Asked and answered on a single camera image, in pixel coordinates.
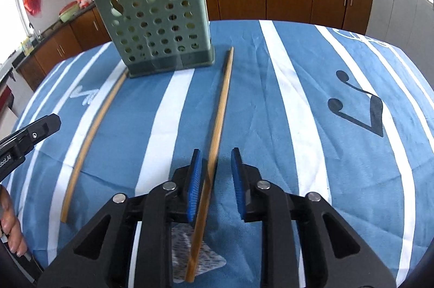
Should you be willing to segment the person's left hand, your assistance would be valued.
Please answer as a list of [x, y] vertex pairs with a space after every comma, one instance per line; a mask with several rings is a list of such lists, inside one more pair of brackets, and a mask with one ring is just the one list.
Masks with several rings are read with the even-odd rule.
[[15, 215], [9, 192], [1, 186], [1, 228], [4, 234], [8, 236], [8, 246], [13, 254], [22, 257], [27, 252], [27, 244], [21, 231], [21, 224]]

